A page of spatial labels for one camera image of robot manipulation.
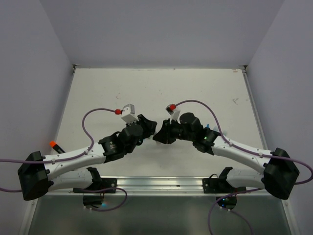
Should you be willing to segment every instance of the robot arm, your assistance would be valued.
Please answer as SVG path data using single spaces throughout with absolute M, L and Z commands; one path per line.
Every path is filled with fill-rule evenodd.
M 103 189 L 101 177 L 94 164 L 103 164 L 123 158 L 153 135 L 157 123 L 143 115 L 134 115 L 134 106 L 122 111 L 126 127 L 122 131 L 104 137 L 88 151 L 88 147 L 67 153 L 42 156 L 39 151 L 28 156 L 27 161 L 42 164 L 22 164 L 18 170 L 24 200 L 33 200 L 48 191 L 62 188 Z
M 210 186 L 220 192 L 233 192 L 239 187 L 264 188 L 277 198 L 288 199 L 299 170 L 293 162 L 263 157 L 272 155 L 289 158 L 286 151 L 279 148 L 274 152 L 257 149 L 228 138 L 229 143 L 226 143 L 219 132 L 203 128 L 193 113 L 181 115 L 179 123 L 178 108 L 169 105 L 166 110 L 171 118 L 163 121 L 161 130 L 154 135 L 153 140 L 163 144 L 172 144 L 176 139 L 191 141 L 202 153 L 230 158 L 251 168 L 238 170 L 226 167 L 217 179 L 208 179 Z M 259 155 L 239 150 L 232 146 L 233 144 Z

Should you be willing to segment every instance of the red connector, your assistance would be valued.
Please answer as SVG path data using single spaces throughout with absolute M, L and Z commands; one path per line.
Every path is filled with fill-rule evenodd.
M 171 104 L 170 105 L 170 109 L 173 111 L 174 109 L 176 109 L 176 105 L 175 104 Z
M 123 110 L 120 110 L 120 109 L 116 109 L 115 110 L 115 114 L 116 115 L 120 115 L 120 114 L 122 114 L 122 112 L 123 112 Z

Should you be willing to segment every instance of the white wall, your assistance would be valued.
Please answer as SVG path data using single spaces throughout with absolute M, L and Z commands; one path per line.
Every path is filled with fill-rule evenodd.
M 71 82 L 71 64 L 38 0 L 0 1 L 0 158 L 47 153 Z M 0 164 L 0 187 L 19 189 L 19 164 Z M 26 203 L 0 192 L 0 234 L 18 233 Z
M 286 0 L 248 66 L 271 149 L 313 166 L 313 1 Z M 303 167 L 300 179 L 309 177 Z M 312 234 L 313 183 L 295 186 L 291 201 L 303 235 Z
M 247 65 L 284 0 L 41 0 L 72 63 Z

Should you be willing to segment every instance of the white tabletop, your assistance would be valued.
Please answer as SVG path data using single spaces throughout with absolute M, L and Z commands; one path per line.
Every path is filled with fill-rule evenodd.
M 56 141 L 66 152 L 88 146 L 81 127 L 83 115 L 94 108 L 122 109 L 129 103 L 135 105 L 137 115 L 157 121 L 158 131 L 169 118 L 165 107 L 186 99 L 209 105 L 231 139 L 262 148 L 242 71 L 226 69 L 77 69 Z M 216 126 L 209 111 L 199 104 L 179 108 L 181 114 L 194 113 L 204 126 Z M 120 116 L 105 111 L 86 120 L 95 141 L 124 127 Z M 209 176 L 220 174 L 227 166 L 247 168 L 224 157 L 203 154 L 191 142 L 177 140 L 163 145 L 150 139 L 123 159 L 94 167 L 102 176 Z

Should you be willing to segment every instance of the metal floor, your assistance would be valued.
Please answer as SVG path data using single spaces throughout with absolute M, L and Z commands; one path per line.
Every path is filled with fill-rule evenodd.
M 121 196 L 106 196 L 107 206 Z M 39 199 L 29 235 L 208 235 L 211 196 L 130 196 L 119 209 L 83 209 L 82 196 L 46 195 Z M 281 200 L 272 196 L 239 196 L 236 211 L 254 228 L 255 235 L 290 235 Z M 216 207 L 215 235 L 249 235 L 238 216 Z

